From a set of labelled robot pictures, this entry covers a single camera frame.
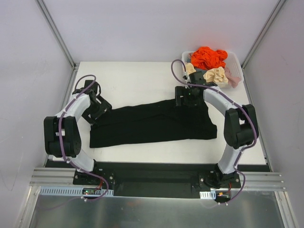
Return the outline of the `black t-shirt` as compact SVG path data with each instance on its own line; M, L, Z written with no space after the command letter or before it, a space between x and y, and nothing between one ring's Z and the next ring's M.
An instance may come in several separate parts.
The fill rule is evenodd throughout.
M125 106L102 115L90 130L90 148L217 137L206 103L176 106L175 100Z

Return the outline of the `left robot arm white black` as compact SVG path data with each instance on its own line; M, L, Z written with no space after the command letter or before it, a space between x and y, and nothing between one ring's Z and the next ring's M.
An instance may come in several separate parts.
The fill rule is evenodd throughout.
M82 149L78 121L83 118L91 126L97 126L100 117L111 109L111 104L101 97L100 85L86 80L84 87L74 90L59 113L47 116L43 122L46 153L72 163L80 172L85 171L84 179L91 185L100 181L101 174L94 169L94 159Z

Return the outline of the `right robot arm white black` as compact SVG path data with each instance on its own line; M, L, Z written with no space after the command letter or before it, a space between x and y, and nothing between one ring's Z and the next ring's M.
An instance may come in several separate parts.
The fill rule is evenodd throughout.
M226 147L214 171L204 177L204 184L223 188L237 177L239 160L244 150L253 147L258 138L258 125L253 105L240 105L229 98L215 83L208 83L201 72L183 75L183 86L175 88L176 104L199 105L204 100L224 116Z

